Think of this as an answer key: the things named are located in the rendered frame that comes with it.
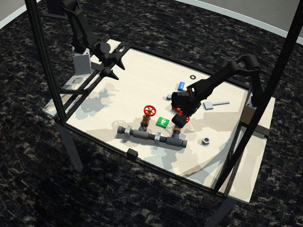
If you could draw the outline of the red block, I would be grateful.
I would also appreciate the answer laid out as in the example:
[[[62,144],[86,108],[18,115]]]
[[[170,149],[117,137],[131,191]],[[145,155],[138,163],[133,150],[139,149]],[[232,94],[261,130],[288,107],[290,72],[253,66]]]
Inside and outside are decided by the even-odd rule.
[[[173,109],[174,111],[176,111],[178,114],[181,113],[180,108],[175,109],[175,108],[172,107],[172,109]]]

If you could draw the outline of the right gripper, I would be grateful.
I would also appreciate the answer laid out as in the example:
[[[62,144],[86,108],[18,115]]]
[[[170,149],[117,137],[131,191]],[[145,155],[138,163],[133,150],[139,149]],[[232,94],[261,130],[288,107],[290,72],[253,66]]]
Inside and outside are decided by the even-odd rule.
[[[197,109],[199,109],[200,106],[201,106],[201,102],[196,108],[190,107],[189,105],[185,105],[182,111],[183,115],[181,116],[180,114],[176,114],[171,121],[179,128],[183,128],[187,123],[187,117],[188,116],[191,117],[193,113],[195,113]]]

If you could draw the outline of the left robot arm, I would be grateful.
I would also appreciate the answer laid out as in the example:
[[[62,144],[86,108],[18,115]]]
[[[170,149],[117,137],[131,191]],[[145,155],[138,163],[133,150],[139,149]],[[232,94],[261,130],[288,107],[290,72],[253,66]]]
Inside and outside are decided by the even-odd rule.
[[[77,10],[76,7],[78,7]],[[88,48],[98,59],[108,53],[108,57],[106,56],[105,60],[109,65],[119,60],[121,57],[120,51],[114,49],[112,53],[109,53],[110,44],[104,43],[101,38],[91,31],[78,0],[63,0],[60,2],[60,8],[67,14],[73,30],[71,45],[75,48],[74,52],[83,54]]]

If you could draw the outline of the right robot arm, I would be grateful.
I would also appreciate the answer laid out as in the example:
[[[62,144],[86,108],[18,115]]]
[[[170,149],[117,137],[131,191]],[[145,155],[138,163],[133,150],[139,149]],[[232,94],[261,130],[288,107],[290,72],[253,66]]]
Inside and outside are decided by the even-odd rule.
[[[237,64],[240,61],[244,61],[247,70],[238,67]],[[202,100],[206,100],[207,97],[212,94],[214,88],[233,75],[240,74],[243,76],[251,76],[253,82],[250,86],[253,94],[253,96],[251,96],[251,102],[253,107],[257,107],[265,90],[260,81],[260,73],[261,67],[255,55],[241,55],[236,60],[229,61],[226,66],[209,78],[201,79],[187,86],[186,92],[173,92],[171,96],[171,106],[175,109],[180,108],[181,112],[185,105],[196,108]],[[194,88],[194,91],[192,88]]]

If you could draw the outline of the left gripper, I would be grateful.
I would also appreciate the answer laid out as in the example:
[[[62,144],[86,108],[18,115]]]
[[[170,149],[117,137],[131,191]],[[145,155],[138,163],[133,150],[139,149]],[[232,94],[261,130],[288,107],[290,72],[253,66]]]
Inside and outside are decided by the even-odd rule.
[[[125,67],[122,63],[122,52],[120,51],[120,58],[118,62],[113,62],[114,64],[116,64],[117,66],[119,66],[121,69],[125,70]],[[104,77],[110,77],[116,80],[119,80],[119,78],[113,73],[113,70],[110,69],[110,67],[112,66],[113,63],[111,63],[110,65],[107,63],[107,61],[105,60],[105,57],[108,57],[108,53],[104,54],[102,57],[99,58],[99,62],[102,62],[104,64],[104,68],[101,72],[100,72],[100,77],[104,78]]]

